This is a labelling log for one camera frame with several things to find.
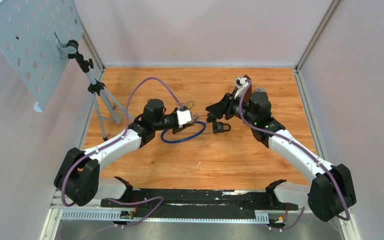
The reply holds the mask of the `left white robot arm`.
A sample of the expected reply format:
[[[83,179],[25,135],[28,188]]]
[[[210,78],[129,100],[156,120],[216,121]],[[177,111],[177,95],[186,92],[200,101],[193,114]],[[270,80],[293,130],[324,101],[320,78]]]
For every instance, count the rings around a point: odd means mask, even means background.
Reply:
[[[176,107],[166,114],[164,102],[150,99],[128,127],[115,137],[81,150],[70,149],[54,179],[54,186],[61,191],[61,199],[67,207],[85,206],[91,200],[114,199],[120,206],[129,206],[133,201],[132,186],[121,177],[103,178],[102,170],[127,153],[136,151],[155,138],[157,131],[173,133],[192,127],[200,118],[189,107]]]

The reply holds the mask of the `blue cable lock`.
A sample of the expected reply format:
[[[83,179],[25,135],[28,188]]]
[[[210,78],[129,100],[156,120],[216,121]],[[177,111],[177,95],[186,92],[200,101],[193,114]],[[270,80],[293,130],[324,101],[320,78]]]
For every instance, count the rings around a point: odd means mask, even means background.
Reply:
[[[190,140],[193,140],[197,138],[198,136],[202,135],[207,128],[207,123],[205,123],[203,120],[197,120],[195,123],[192,124],[192,126],[185,128],[183,131],[178,133],[172,133],[170,137],[168,137],[168,130],[164,130],[160,134],[160,140],[165,144],[180,144],[184,143]]]

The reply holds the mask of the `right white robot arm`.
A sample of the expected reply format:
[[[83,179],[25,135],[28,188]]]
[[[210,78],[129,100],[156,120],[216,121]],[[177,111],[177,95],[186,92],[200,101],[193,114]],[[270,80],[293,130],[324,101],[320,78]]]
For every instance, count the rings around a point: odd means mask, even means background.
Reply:
[[[334,217],[349,221],[349,208],[357,202],[349,168],[344,164],[334,165],[299,143],[272,116],[271,108],[267,93],[256,91],[244,97],[226,93],[222,100],[205,109],[214,119],[243,120],[257,141],[281,155],[306,177],[309,185],[280,179],[267,186],[265,201],[270,208],[278,209],[288,203],[310,209],[323,222]]]

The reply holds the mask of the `black padlock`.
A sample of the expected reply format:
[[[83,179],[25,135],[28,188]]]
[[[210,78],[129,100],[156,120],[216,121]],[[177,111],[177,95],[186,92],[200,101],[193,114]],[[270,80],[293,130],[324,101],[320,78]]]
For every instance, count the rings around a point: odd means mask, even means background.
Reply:
[[[228,123],[224,123],[221,121],[213,121],[212,122],[212,133],[220,134],[224,132],[229,132],[231,130],[231,125]]]

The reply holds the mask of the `small brass padlock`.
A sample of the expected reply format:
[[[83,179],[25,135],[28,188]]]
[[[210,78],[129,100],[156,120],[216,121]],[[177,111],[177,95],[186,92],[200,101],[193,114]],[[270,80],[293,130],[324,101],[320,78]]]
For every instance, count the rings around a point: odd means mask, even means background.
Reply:
[[[186,107],[188,110],[191,110],[194,105],[195,105],[195,101],[194,100],[189,100],[183,106]]]

